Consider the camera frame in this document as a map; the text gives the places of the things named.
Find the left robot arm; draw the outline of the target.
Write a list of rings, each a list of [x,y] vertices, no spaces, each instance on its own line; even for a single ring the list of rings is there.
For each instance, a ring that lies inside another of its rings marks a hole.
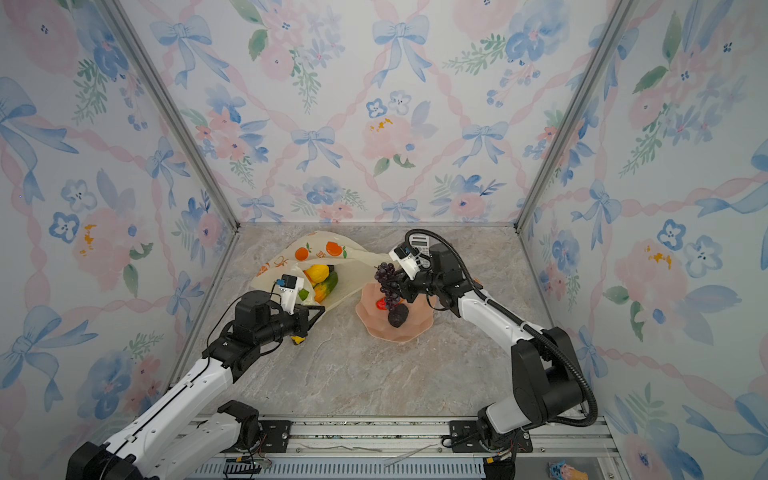
[[[249,291],[232,303],[234,317],[210,340],[190,371],[153,406],[106,441],[86,442],[71,456],[68,479],[183,479],[216,454],[252,454],[268,435],[259,412],[229,400],[190,434],[184,429],[213,400],[283,341],[305,338],[322,305],[297,303],[297,292]]]

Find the orange green papaya fruit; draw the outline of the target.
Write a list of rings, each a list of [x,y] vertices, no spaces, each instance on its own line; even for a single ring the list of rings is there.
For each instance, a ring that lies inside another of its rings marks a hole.
[[[327,278],[314,287],[314,300],[322,304],[338,285],[339,277],[336,271],[331,271]]]

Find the pink wavy fruit plate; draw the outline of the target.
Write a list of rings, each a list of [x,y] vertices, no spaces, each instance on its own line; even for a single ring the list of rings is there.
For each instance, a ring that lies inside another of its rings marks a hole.
[[[370,335],[394,343],[409,342],[434,324],[434,309],[423,294],[413,303],[401,301],[393,310],[386,309],[386,299],[378,283],[368,283],[362,289],[355,311]]]

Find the purple grape bunch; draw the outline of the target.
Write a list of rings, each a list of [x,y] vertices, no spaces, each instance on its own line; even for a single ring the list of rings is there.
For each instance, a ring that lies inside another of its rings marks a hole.
[[[398,286],[398,271],[392,263],[381,263],[376,268],[374,279],[379,283],[380,292],[384,295],[386,310],[392,311],[402,300]]]

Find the yellow lemon fruit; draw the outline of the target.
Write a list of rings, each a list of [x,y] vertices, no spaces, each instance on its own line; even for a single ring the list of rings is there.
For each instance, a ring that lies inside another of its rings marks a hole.
[[[315,264],[304,270],[303,273],[310,281],[312,286],[325,282],[330,274],[333,272],[334,267],[325,264]]]

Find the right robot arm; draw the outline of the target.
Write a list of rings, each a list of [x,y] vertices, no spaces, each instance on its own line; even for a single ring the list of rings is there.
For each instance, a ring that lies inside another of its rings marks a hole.
[[[597,421],[596,396],[564,330],[525,321],[503,306],[472,278],[452,246],[432,246],[428,267],[417,254],[407,242],[391,250],[394,278],[385,284],[408,303],[419,295],[436,297],[441,308],[475,325],[510,354],[512,394],[477,414],[485,448],[508,448],[515,437],[549,423],[586,428]]]

